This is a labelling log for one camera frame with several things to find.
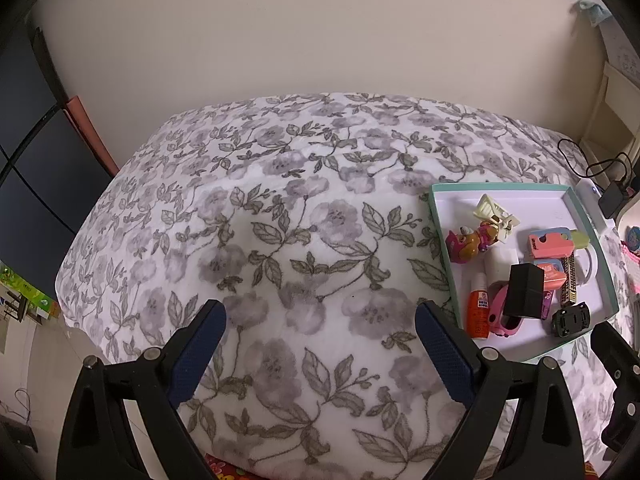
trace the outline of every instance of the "tray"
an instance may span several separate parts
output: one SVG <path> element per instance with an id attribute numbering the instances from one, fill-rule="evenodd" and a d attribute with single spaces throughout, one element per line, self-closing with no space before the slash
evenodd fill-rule
<path id="1" fill-rule="evenodd" d="M 507 359 L 524 362 L 573 341 L 590 332 L 597 323 L 615 316 L 620 307 L 607 261 L 591 221 L 570 186 L 502 182 L 433 184 L 429 205 L 436 229 L 440 234 L 451 300 L 456 321 L 461 328 L 464 328 L 463 320 L 466 319 L 470 279 L 476 272 L 484 270 L 484 261 L 481 254 L 468 264 L 452 263 L 444 240 L 449 230 L 459 233 L 460 226 L 469 226 L 473 229 L 478 227 L 479 220 L 473 216 L 473 210 L 484 193 L 490 195 L 500 206 L 520 220 L 520 225 L 515 227 L 513 233 L 507 238 L 506 245 L 518 251 L 521 263 L 531 260 L 528 254 L 525 256 L 525 252 L 528 253 L 527 234 L 530 231 L 561 226 L 578 229 L 589 235 L 591 245 L 598 257 L 598 272 L 595 279 L 577 288 L 578 302 L 585 301 L 591 312 L 591 324 L 588 329 L 567 338 L 557 338 L 550 334 L 551 317 L 559 308 L 556 293 L 549 316 L 545 321 L 524 319 L 520 330 L 512 337 L 498 337 L 491 333 L 487 339 L 474 339 L 480 348 L 492 346 Z M 587 251 L 575 251 L 575 259 L 577 267 L 588 269 Z"/>

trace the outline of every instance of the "black box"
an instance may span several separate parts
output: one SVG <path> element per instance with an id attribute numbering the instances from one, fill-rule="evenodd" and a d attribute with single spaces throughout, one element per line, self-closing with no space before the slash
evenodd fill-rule
<path id="1" fill-rule="evenodd" d="M 503 314 L 541 319 L 544 285 L 545 271 L 540 267 L 534 264 L 512 265 Z"/>

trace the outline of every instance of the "blue gripper pad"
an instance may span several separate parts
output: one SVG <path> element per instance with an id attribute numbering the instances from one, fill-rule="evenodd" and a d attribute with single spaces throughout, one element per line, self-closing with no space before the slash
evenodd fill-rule
<path id="1" fill-rule="evenodd" d="M 200 378 L 211 361 L 223 333 L 225 333 L 225 328 L 225 307 L 216 301 L 175 362 L 171 374 L 171 384 L 166 393 L 174 408 L 193 397 L 193 393 L 200 383 Z"/>
<path id="2" fill-rule="evenodd" d="M 433 315 L 426 303 L 415 311 L 415 331 L 436 367 L 451 399 L 461 402 L 469 409 L 476 397 L 473 388 L 473 369 L 458 351 L 441 322 Z"/>

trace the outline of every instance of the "floral blanket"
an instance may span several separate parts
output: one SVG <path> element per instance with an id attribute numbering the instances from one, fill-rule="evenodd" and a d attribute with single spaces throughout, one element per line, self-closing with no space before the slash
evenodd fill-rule
<path id="1" fill-rule="evenodd" d="M 227 330 L 180 407 L 203 452 L 267 478 L 421 478 L 463 415 L 414 331 L 422 298 L 452 312 L 430 186 L 574 184 L 559 138 L 463 105 L 366 93 L 184 112 L 84 222 L 56 280 L 66 322 L 121 362 L 217 298 Z M 604 248 L 613 323 L 629 340 L 620 241 Z M 603 447 L 613 382 L 588 337 L 552 355 L 588 459 Z M 513 414 L 509 403 L 479 476 Z"/>

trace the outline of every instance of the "white bottle cap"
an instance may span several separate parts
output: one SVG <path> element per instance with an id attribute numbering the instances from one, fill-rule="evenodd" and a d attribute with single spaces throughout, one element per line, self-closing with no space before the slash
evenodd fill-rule
<path id="1" fill-rule="evenodd" d="M 471 279 L 471 292 L 475 290 L 484 290 L 486 292 L 486 274 L 478 272 Z"/>

